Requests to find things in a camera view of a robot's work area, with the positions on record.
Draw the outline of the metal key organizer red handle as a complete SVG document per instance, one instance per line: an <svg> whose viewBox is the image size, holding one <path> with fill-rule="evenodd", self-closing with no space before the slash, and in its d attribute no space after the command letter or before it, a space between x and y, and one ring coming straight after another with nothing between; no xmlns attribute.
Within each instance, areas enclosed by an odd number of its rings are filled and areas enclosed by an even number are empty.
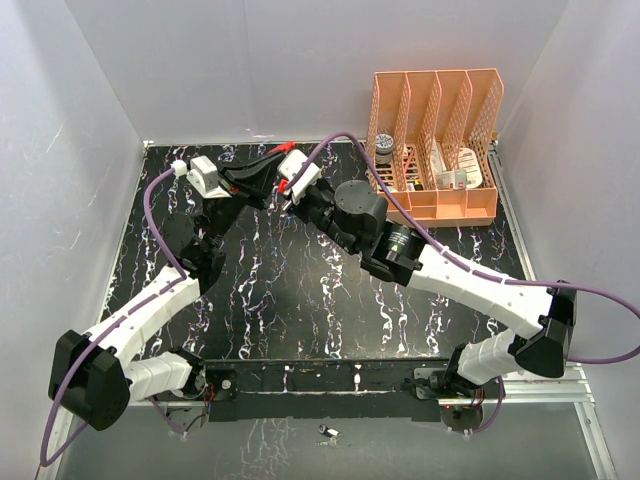
<svg viewBox="0 0 640 480"><path fill-rule="evenodd" d="M294 149L295 147L296 147L296 143L295 142L282 143L282 144L279 144L279 145L275 146L271 150L269 150L268 154L272 154L272 153L288 153L292 149Z"/></svg>

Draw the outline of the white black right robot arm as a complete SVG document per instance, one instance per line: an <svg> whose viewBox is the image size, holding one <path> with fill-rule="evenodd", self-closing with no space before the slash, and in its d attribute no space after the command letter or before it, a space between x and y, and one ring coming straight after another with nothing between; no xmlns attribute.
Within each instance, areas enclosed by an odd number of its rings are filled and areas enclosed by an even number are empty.
<svg viewBox="0 0 640 480"><path fill-rule="evenodd" d="M527 288L509 276L490 281L492 270L438 251L416 229L389 220L387 200L365 181L332 188L324 178L307 187L281 180L278 190L286 210L358 256L371 276L444 296L505 326L480 343L457 346L446 368L415 381L416 387L466 397L516 371L550 379L564 375L576 317L576 296L568 289Z"/></svg>

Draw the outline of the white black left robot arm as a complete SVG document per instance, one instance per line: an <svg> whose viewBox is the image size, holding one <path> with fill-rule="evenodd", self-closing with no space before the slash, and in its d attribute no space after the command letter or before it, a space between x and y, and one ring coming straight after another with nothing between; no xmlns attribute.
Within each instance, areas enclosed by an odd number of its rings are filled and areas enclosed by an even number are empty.
<svg viewBox="0 0 640 480"><path fill-rule="evenodd" d="M83 333L69 330L57 341L49 381L52 408L64 408L97 431L115 423L134 401L166 391L200 396L207 376L195 354L175 348L157 357L135 357L151 337L217 282L226 255L220 244L247 207L263 209L289 145L248 161L214 162L206 156L176 160L145 190L144 215L166 265L136 296ZM186 178L202 207L153 217L155 188L166 178Z"/></svg>

